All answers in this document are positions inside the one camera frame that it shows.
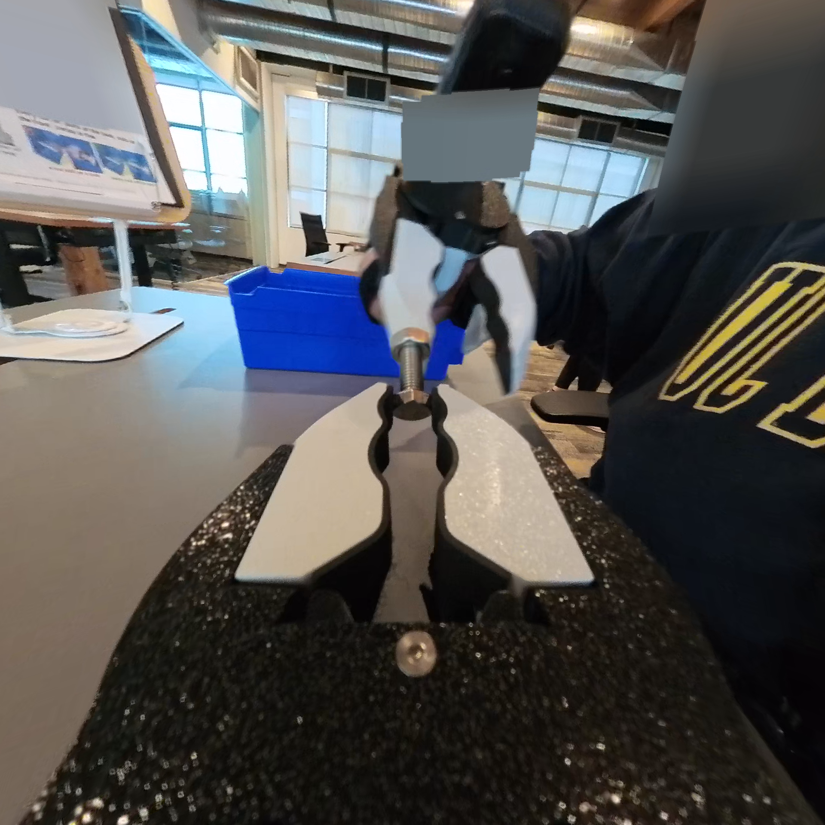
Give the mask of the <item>wooden pillar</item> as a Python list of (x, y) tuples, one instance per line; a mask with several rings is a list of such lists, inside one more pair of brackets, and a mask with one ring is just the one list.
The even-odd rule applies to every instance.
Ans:
[(61, 243), (58, 258), (72, 295), (98, 294), (111, 288), (99, 248)]

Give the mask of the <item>person's navy printed sweatshirt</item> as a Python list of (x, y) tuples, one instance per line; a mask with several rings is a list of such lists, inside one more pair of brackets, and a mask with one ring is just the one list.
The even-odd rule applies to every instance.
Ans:
[(594, 485), (686, 594), (823, 816), (823, 221), (583, 237), (611, 412)]

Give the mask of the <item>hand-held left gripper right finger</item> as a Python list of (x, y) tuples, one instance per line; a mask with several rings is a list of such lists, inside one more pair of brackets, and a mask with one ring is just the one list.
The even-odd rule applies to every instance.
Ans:
[(448, 385), (433, 399), (456, 462), (443, 491), (446, 534), (513, 593), (590, 586), (593, 572), (530, 442), (510, 422)]

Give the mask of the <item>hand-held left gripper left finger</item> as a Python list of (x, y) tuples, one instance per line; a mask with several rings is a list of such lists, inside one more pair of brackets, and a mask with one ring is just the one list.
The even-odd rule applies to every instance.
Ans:
[(384, 471), (393, 395), (373, 384), (299, 436), (237, 582), (380, 595), (392, 556)]

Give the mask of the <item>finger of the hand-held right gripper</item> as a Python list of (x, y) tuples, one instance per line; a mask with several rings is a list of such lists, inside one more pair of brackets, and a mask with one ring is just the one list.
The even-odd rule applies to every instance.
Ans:
[(388, 271), (377, 295), (388, 336), (434, 336), (434, 279), (444, 254), (444, 244), (426, 226), (397, 219)]
[(494, 247), (480, 257), (476, 298), (486, 316), (501, 387), (521, 387), (537, 323), (535, 293), (515, 247)]

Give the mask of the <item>blue plastic bin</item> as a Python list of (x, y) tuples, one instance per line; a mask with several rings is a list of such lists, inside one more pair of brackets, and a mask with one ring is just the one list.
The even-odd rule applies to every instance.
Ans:
[(246, 368), (399, 376), (384, 328), (361, 303), (356, 275), (258, 266), (226, 285)]

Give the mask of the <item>person's right forearm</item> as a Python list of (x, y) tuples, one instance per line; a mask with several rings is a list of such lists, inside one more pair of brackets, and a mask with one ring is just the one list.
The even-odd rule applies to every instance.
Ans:
[(601, 284), (624, 242), (628, 212), (619, 204), (592, 226), (528, 235), (537, 264), (534, 339), (538, 345), (561, 345), (569, 356), (602, 358), (607, 320)]

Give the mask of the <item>instruction board on stand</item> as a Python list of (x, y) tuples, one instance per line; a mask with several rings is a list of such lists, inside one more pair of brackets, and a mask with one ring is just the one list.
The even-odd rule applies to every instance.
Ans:
[(116, 2), (2, 2), (2, 218), (110, 229), (119, 303), (12, 321), (2, 361), (117, 361), (183, 324), (132, 306), (129, 229), (173, 229), (191, 197), (153, 72)]

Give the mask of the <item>silver ceiling air duct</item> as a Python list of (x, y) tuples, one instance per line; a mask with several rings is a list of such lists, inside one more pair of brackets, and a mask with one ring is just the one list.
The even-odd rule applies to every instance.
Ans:
[[(201, 30), (270, 54), (433, 87), (471, 2), (197, 2)], [(672, 124), (692, 44), (576, 17), (543, 104)]]

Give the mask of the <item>steel hex bolt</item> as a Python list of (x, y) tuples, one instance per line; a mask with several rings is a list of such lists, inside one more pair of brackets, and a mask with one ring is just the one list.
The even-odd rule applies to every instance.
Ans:
[(405, 402), (420, 400), (431, 352), (431, 333), (419, 327), (402, 327), (389, 335), (390, 353), (399, 368), (399, 393)]

